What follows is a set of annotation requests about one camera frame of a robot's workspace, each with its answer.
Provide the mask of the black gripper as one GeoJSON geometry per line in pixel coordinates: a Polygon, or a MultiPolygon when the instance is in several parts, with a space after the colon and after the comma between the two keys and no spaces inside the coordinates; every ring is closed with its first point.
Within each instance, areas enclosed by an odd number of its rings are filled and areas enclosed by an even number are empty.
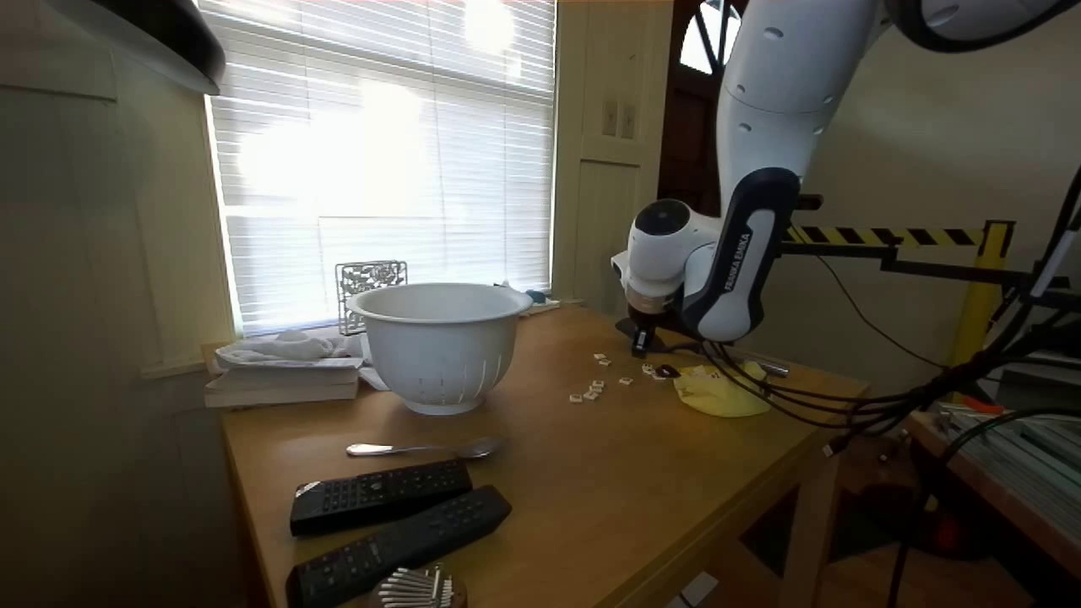
{"type": "Polygon", "coordinates": [[[638,310],[629,305],[629,321],[633,321],[633,343],[636,348],[652,348],[655,343],[655,331],[669,321],[669,310],[638,310]]]}

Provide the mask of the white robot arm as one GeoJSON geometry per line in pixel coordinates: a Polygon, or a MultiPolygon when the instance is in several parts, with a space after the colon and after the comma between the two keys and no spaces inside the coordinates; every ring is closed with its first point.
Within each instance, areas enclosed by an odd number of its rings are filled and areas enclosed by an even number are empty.
{"type": "Polygon", "coordinates": [[[629,313],[741,340],[779,252],[804,172],[882,32],[939,54],[982,52],[1078,0],[749,0],[715,98],[718,213],[655,199],[611,256],[629,313]]]}

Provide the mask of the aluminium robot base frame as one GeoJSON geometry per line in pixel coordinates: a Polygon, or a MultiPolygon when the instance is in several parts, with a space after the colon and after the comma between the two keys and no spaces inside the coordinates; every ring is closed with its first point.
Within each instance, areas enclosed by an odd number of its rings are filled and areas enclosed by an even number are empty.
{"type": "Polygon", "coordinates": [[[1058,571],[1081,571],[1081,364],[1026,357],[994,375],[994,403],[936,403],[910,419],[942,485],[969,494],[1058,571]]]}

